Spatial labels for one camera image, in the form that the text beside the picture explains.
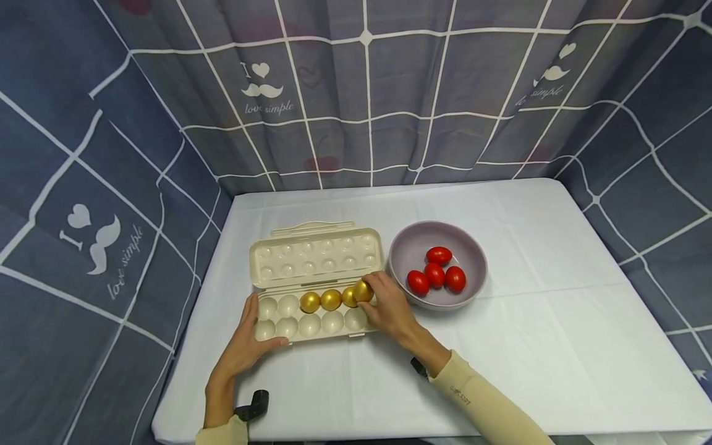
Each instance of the black clip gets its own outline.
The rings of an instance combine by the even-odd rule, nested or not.
[[[235,408],[234,414],[243,422],[262,417],[269,407],[269,392],[266,389],[258,389],[252,394],[252,403],[244,407]]]
[[[410,361],[410,365],[413,367],[415,372],[420,374],[422,377],[428,378],[428,372],[426,371],[425,366],[423,366],[417,358],[413,357],[413,360]]]

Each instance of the mustache print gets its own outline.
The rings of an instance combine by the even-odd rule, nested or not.
[[[114,222],[96,232],[96,243],[89,248],[89,255],[94,261],[94,270],[87,272],[88,275],[99,275],[106,271],[106,248],[116,242],[120,233],[121,223],[116,215],[114,215]]]
[[[266,98],[272,99],[282,94],[283,89],[284,87],[274,88],[272,85],[255,85],[254,83],[251,83],[246,90],[241,91],[245,95],[250,96],[251,98],[256,98],[260,95],[263,95]]]
[[[560,66],[554,65],[551,68],[544,71],[539,80],[534,79],[533,84],[536,87],[542,79],[546,80],[559,80],[565,75],[567,75],[571,70],[562,70]]]

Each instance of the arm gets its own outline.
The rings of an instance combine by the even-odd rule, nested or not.
[[[388,275],[376,272],[363,279],[377,296],[376,306],[359,303],[369,322],[425,366],[433,386],[464,411],[488,443],[553,445],[524,411],[415,320],[403,291]]]
[[[205,422],[196,445],[247,444],[247,424],[233,415],[235,377],[250,369],[266,352],[289,344],[284,337],[259,342],[255,340],[258,299],[247,298],[240,324],[223,351],[205,386]]]

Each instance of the egg carton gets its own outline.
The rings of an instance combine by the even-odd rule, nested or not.
[[[367,273],[383,269],[381,238],[375,229],[356,228],[353,221],[312,221],[271,235],[250,248],[250,278],[265,289],[258,295],[258,340],[279,336],[301,342],[374,330],[361,308],[342,303],[333,311],[319,307],[307,314],[299,300],[310,291],[343,292]]]

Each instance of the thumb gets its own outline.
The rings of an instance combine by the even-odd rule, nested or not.
[[[366,312],[366,316],[372,324],[377,323],[378,311],[376,311],[376,308],[374,308],[371,303],[361,302],[357,304],[359,308],[363,309],[363,311]]]
[[[262,354],[270,352],[271,350],[278,349],[289,345],[289,339],[287,337],[274,337],[269,340],[258,343],[260,345],[260,351]]]

